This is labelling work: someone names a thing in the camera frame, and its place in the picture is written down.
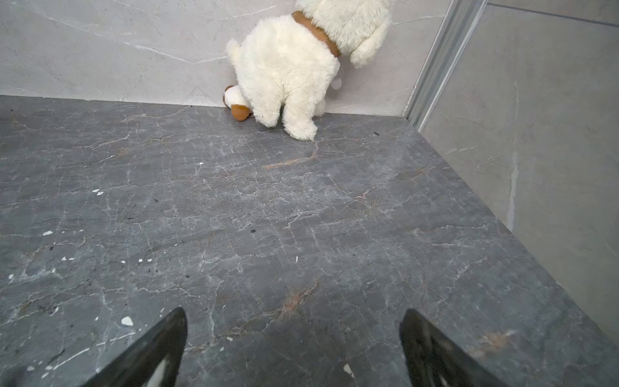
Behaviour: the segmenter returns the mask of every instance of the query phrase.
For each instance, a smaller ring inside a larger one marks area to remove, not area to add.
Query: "gray marble floor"
[[[405,120],[318,126],[0,97],[2,377],[77,386],[182,305],[180,386],[408,386],[415,307],[512,386],[618,385],[618,349]]]

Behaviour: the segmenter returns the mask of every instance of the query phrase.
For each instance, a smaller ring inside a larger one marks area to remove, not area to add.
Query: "white marble wall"
[[[293,0],[0,0],[0,94],[223,106],[230,37]],[[396,0],[377,60],[354,70],[328,111],[400,115],[449,0]]]

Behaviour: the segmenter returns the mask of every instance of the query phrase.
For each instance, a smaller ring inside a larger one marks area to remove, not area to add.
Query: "metal profile strip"
[[[453,0],[415,86],[405,117],[421,131],[488,0]]]

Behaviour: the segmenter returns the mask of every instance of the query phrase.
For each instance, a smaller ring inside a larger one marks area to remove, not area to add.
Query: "plush toy paw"
[[[239,85],[226,87],[223,93],[223,104],[230,108],[232,117],[237,121],[245,121],[251,116],[249,102],[241,93]]]
[[[284,129],[290,137],[301,141],[314,141],[318,128],[313,122],[298,122],[294,124],[284,124]]]

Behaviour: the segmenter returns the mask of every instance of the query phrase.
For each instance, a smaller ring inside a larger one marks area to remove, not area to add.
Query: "white plush toy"
[[[284,105],[286,132],[295,139],[313,140],[317,127],[312,117],[324,112],[324,96],[340,67],[337,58],[350,55],[356,68],[370,62],[391,24],[391,4],[297,0],[297,9],[292,15],[261,20],[242,45],[234,39],[228,42],[241,92],[226,94],[224,100],[230,100],[226,105],[232,108],[239,105],[232,100],[242,97],[248,109],[245,118],[253,111],[268,127],[277,124]]]

